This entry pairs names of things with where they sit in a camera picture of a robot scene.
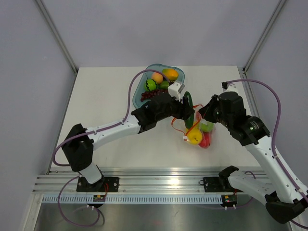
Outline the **green guava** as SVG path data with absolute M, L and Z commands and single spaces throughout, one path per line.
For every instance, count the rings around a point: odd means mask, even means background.
M 214 128 L 214 123 L 206 121 L 205 123 L 201 123 L 200 129 L 203 132 L 211 132 Z

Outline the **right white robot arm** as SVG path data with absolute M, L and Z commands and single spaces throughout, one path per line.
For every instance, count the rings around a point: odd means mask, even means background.
M 199 110 L 208 122 L 222 124 L 257 160 L 272 183 L 265 183 L 241 173 L 229 166 L 218 174 L 222 190 L 240 190 L 261 202 L 267 212 L 280 224 L 298 217 L 308 207 L 308 188 L 287 166 L 276 148 L 273 136 L 256 116 L 249 116 L 241 96 L 234 91 L 213 95 L 209 103 Z

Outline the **yellow lemon front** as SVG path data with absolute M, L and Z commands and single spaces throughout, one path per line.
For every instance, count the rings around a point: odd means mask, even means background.
M 199 145 L 203 139 L 203 134 L 198 128 L 192 129 L 187 133 L 187 142 L 192 145 Z

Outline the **green cucumber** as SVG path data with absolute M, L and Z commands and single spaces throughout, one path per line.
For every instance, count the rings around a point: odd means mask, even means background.
M 193 100 L 191 94 L 188 91 L 184 93 L 184 97 L 187 98 L 188 105 L 191 108 L 191 110 L 189 111 L 189 116 L 184 120 L 186 129 L 190 129 L 194 123 Z

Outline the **red apple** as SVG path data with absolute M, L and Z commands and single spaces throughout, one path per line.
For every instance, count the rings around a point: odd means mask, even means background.
M 203 149 L 206 149 L 211 144 L 211 135 L 208 132 L 203 132 L 203 138 L 201 142 L 199 143 L 199 146 Z

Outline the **clear zip top bag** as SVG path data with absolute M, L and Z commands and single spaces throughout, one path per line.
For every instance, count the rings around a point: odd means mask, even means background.
M 201 107 L 203 107 L 202 104 L 196 104 L 196 105 L 193 106 L 193 108 L 195 109 L 194 123 L 193 123 L 193 126 L 192 126 L 190 129 L 186 129 L 186 127 L 185 127 L 185 128 L 176 128 L 176 127 L 174 126 L 174 123 L 175 123 L 175 121 L 177 120 L 176 118 L 172 119 L 172 121 L 171 121 L 171 127 L 172 127 L 174 130 L 176 130 L 176 131 L 178 131 L 178 132 L 181 132 L 181 133 L 183 134 L 183 140 L 184 140 L 186 143 L 188 143 L 188 142 L 187 142 L 187 136 L 186 136 L 187 133 L 190 132 L 190 131 L 191 131 L 192 129 L 194 129 L 194 128 L 198 128 L 198 129 L 201 131 L 201 129 L 200 129 L 201 123 L 205 123 L 205 122 L 206 122 L 206 120 L 203 119 L 202 116 L 201 116 L 201 114 L 198 112 L 198 109 L 200 109 Z M 214 126 L 213 130 L 212 130 L 211 132 L 209 132 L 210 135 L 211 135 L 211 138 L 212 138 L 212 133 L 214 132 L 214 130 L 215 130 L 215 126 Z

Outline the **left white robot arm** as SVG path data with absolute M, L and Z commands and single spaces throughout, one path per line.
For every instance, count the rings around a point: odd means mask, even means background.
M 61 149 L 71 169 L 85 179 L 92 191 L 97 192 L 103 188 L 105 180 L 103 173 L 93 162 L 94 150 L 125 136 L 153 129 L 157 122 L 168 117 L 186 120 L 193 114 L 194 109 L 187 97 L 177 100 L 168 93 L 162 93 L 132 111 L 123 121 L 97 128 L 74 125 L 61 144 Z

